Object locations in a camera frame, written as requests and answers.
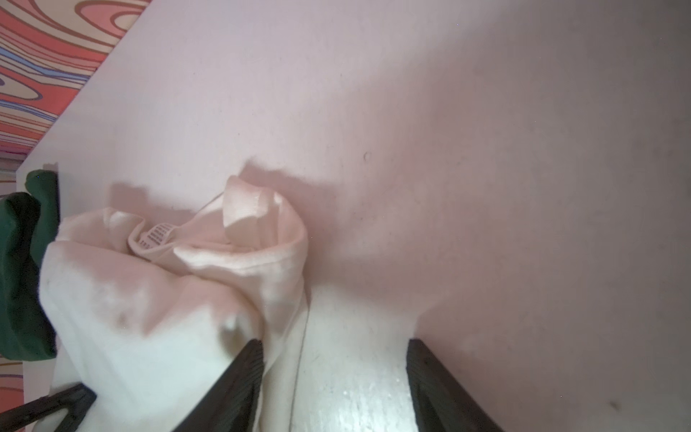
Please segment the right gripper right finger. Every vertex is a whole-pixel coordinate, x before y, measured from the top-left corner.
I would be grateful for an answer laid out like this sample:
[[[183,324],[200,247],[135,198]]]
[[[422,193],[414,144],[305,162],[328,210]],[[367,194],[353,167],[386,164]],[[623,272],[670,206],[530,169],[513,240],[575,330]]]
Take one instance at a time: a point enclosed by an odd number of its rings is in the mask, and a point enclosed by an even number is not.
[[[419,338],[408,342],[406,371],[420,431],[503,431]]]

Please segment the folded green t-shirt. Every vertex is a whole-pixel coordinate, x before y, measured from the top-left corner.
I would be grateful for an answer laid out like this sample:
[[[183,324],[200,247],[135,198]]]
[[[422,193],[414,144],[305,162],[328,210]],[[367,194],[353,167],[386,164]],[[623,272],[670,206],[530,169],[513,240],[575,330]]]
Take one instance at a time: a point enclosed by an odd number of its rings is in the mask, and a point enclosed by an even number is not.
[[[32,362],[57,356],[39,282],[46,250],[58,234],[58,174],[34,170],[25,188],[1,199],[1,355]]]

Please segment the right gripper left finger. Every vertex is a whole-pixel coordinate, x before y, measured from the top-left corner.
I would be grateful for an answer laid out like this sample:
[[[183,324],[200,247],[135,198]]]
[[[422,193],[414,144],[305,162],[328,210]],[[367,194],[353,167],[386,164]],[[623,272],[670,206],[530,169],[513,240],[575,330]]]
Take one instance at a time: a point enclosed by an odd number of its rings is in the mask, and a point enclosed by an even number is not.
[[[252,339],[174,432],[250,432],[265,371],[264,346]]]

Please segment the white printed t-shirt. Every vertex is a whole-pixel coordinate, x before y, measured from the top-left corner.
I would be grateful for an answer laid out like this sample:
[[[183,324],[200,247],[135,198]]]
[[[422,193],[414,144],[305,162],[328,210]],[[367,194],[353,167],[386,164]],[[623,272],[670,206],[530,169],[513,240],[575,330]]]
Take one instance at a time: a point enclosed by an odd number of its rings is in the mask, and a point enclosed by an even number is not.
[[[112,208],[66,219],[39,283],[60,343],[53,388],[95,392],[84,431],[170,431],[257,339],[266,369],[253,428],[288,430],[307,255],[289,201],[236,176],[180,226]]]

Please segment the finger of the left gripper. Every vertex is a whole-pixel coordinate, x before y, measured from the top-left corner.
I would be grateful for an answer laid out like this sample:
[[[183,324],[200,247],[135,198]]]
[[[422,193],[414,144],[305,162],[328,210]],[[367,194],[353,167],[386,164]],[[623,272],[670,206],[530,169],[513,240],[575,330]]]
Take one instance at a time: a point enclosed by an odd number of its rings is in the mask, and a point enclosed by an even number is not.
[[[19,431],[40,419],[66,410],[65,417],[55,431],[74,432],[81,425],[96,399],[96,393],[80,383],[62,392],[2,412],[1,431]]]

